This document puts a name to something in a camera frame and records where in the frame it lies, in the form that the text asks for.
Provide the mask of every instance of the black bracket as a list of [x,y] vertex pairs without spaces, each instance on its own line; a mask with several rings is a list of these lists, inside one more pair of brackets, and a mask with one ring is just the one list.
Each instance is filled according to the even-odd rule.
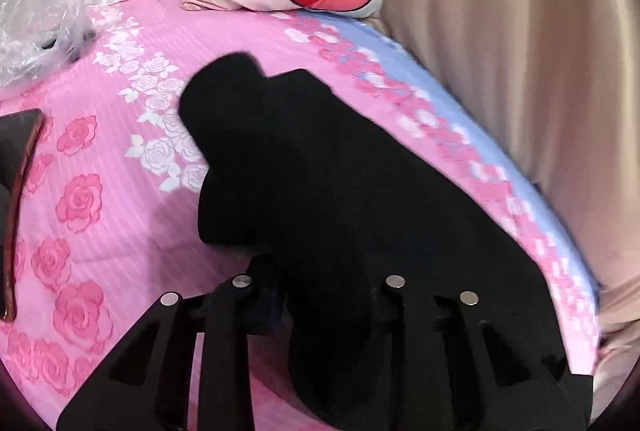
[[280,321],[284,298],[270,255],[212,293],[168,292],[111,350],[62,412],[57,431],[184,431],[196,335],[204,333],[200,431],[253,431],[247,335]]
[[465,303],[464,295],[434,296],[419,282],[383,288],[401,311],[393,431],[585,430],[558,380],[526,343],[486,317],[474,293],[464,293],[476,297]]

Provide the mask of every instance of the black object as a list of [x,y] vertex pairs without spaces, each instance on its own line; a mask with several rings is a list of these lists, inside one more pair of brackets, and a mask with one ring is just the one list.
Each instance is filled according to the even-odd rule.
[[44,120],[40,110],[0,118],[0,319],[15,318],[14,254],[22,185]]
[[[250,57],[225,56],[191,80],[180,117],[212,163],[200,236],[271,247],[294,323],[292,381],[323,420],[585,429],[591,378],[567,370],[538,267],[325,84],[303,70],[267,79]],[[383,285],[394,274],[406,286],[392,302]],[[459,301],[464,291],[477,307]]]
[[269,255],[254,257],[239,279],[245,281],[226,281],[206,296],[162,296],[85,382],[56,429],[184,430],[196,333],[203,332],[206,403],[198,408],[198,429],[252,431],[246,337],[266,335],[280,320],[278,264]]

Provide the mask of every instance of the pink rose pattern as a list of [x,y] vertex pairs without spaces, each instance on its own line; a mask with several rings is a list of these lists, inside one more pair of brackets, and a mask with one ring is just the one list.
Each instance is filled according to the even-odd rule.
[[60,395],[70,396],[75,381],[69,358],[59,344],[37,340],[33,345],[33,366],[39,377]]
[[31,342],[26,334],[15,329],[9,332],[7,354],[14,361],[22,379],[28,379],[33,382],[38,378],[38,372],[33,365]]
[[69,245],[65,239],[47,237],[31,258],[33,273],[42,284],[53,292],[60,290],[71,277]]
[[65,133],[58,139],[56,148],[66,156],[72,156],[78,151],[91,146],[95,138],[98,121],[95,116],[74,119],[65,128]]
[[113,321],[100,286],[94,281],[65,285],[56,299],[53,327],[68,344],[86,353],[103,353]]
[[[20,98],[20,108],[41,107],[47,92],[41,86],[25,91]],[[38,146],[46,147],[51,139],[54,119],[47,116],[40,134]],[[73,156],[90,147],[95,140],[98,122],[96,116],[85,116],[69,122],[56,149],[65,156]],[[47,179],[47,172],[55,161],[49,151],[37,154],[25,177],[25,190],[34,195]],[[65,186],[56,207],[56,216],[73,233],[82,233],[100,220],[102,209],[102,183],[97,174],[76,176]],[[25,272],[27,244],[23,239],[16,243],[14,278],[20,281]],[[57,293],[52,313],[52,326],[62,341],[50,339],[32,340],[15,328],[14,323],[0,321],[0,332],[6,336],[6,354],[3,364],[16,386],[25,382],[43,382],[54,392],[69,398],[91,375],[104,354],[107,342],[113,337],[113,322],[104,303],[100,286],[90,281],[79,285],[69,284],[72,265],[71,250],[64,238],[47,236],[31,256],[33,274],[48,290]],[[70,358],[61,343],[67,343],[78,351]]]
[[27,259],[27,244],[23,239],[15,244],[14,280],[17,283],[24,274],[24,262]]
[[35,156],[35,158],[31,162],[29,174],[24,185],[28,192],[30,192],[31,194],[35,194],[38,191],[38,188],[42,185],[46,178],[47,169],[49,169],[49,166],[51,166],[52,162],[53,155],[50,153]]
[[65,187],[56,207],[60,223],[73,233],[85,231],[89,225],[100,220],[102,209],[102,183],[97,174],[78,175]]

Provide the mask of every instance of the pink bedsheet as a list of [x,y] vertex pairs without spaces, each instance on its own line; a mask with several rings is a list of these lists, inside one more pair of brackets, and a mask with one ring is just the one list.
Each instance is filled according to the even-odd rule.
[[[186,12],[178,0],[129,0],[95,9],[94,17],[101,33],[88,56],[0,107],[6,114],[37,106],[48,115],[22,199],[18,317],[0,323],[0,358],[52,427],[101,358],[160,295],[208,292],[247,264],[241,251],[207,247],[197,237],[207,168],[175,113],[185,82],[217,56],[251,52],[268,74],[309,69],[495,219],[520,224],[500,202],[483,198],[503,193],[483,190],[438,150],[429,126],[405,115],[407,108],[428,108],[426,100],[397,104],[322,57],[327,43],[340,49],[332,27],[292,14]],[[318,34],[318,28],[324,30]],[[360,64],[375,71],[374,59],[362,54]],[[555,285],[571,291],[558,263],[539,264]],[[557,303],[558,313],[572,370],[590,373],[597,325],[593,312],[577,312],[576,301],[579,306],[579,299]],[[579,330],[571,324],[576,317]],[[251,348],[257,430],[327,429],[292,394],[286,337],[256,340]]]

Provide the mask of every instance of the beige curtain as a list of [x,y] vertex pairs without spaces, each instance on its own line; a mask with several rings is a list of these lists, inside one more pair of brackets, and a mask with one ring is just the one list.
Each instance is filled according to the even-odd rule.
[[385,0],[380,18],[542,187],[602,283],[597,416],[640,347],[640,0]]

